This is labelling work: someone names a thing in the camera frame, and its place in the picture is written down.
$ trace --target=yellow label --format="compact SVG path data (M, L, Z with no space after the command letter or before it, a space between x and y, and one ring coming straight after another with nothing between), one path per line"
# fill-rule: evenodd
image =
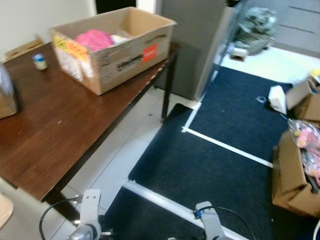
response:
M67 53L74 57L88 62L88 50L75 41L67 41L66 43Z
M67 40L58 36L58 35L54 35L53 36L53 41L54 41L54 45L63 50L63 51L67 51Z

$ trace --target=red label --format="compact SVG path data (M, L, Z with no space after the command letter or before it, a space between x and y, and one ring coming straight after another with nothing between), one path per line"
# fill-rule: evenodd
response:
M151 59L154 59L157 56L158 53L158 45L153 44L151 46L148 46L143 50L143 62L148 62Z

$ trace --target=refrigerator door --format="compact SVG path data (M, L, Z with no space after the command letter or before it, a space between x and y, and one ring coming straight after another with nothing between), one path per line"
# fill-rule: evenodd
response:
M233 16L226 0L163 0L162 15L177 22L172 41L181 44L172 92L199 99ZM164 88L160 79L156 87Z

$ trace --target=white tape line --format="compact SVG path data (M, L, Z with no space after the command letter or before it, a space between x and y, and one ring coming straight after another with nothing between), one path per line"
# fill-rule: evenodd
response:
M187 220L188 222L204 229L204 224L200 219L195 219L195 216L192 213L192 210L180 205L179 203L172 201L154 191L151 191L150 189L141 186L134 181L127 181L123 184L123 187L134 192L135 194L138 194L139 196L149 200L150 202L158 205L159 207L162 207L169 212L179 216L180 218L183 218ZM233 240L248 240L247 238L239 235L238 233L222 226L222 229L224 231L224 234Z
M192 110L190 116L188 117L187 121L185 122L184 128L182 128L182 133L185 133L185 128L189 128L192 121L194 120L195 116L197 115L197 112L199 110L199 108L201 107L201 102L198 102L197 105L194 107L194 109Z
M184 128L183 130L184 130L184 132L190 133L190 134L195 135L195 136L197 136L197 137L199 137L199 138L202 138L202 139L204 139L204 140L207 140L207 141L210 142L210 143L216 144L216 145L218 145L218 146L220 146L220 147L222 147L222 148L224 148L224 149L228 149L228 150L230 150L230 151L232 151L232 152L234 152L234 153L236 153L236 154L239 154L239 155L244 156L244 157L246 157L246 158L248 158L248 159L251 159L251 160L253 160L253 161L256 161L257 163L260 163L260 164L262 164L262 165L265 165L265 166L267 166L267 167L269 167L269 168L273 168L273 164L272 164L271 162L268 162L268 161L266 161L266 160L264 160L264 159L262 159L262 158L260 158L260 157L254 156L254 155L252 155L252 154L250 154L250 153L247 153L247 152L245 152L245 151L242 151L242 150L240 150L240 149L238 149L238 148L235 148L235 147L233 147L233 146L230 146L230 145L228 145L228 144L225 144L225 143L223 143L223 142L221 142L221 141L215 140L215 139L213 139L213 138L211 138L211 137L208 137L208 136L206 136L206 135L203 135L202 133L199 133L199 132L197 132L197 131L194 131L194 130L192 130L192 129L190 129L190 128Z

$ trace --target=white tile floor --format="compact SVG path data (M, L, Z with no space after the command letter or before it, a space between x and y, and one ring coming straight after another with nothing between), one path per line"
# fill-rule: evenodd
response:
M128 178L162 123L161 109L164 91L152 87L119 123L86 164L63 189L66 197L83 193L86 189L101 189L99 212L111 205L123 182ZM197 102L171 94L169 111L176 103L194 108ZM52 240L63 240L75 230L64 220Z
M227 54L221 65L276 82L298 83L311 69L320 68L320 59L270 47L260 54L247 56L243 62L230 59Z

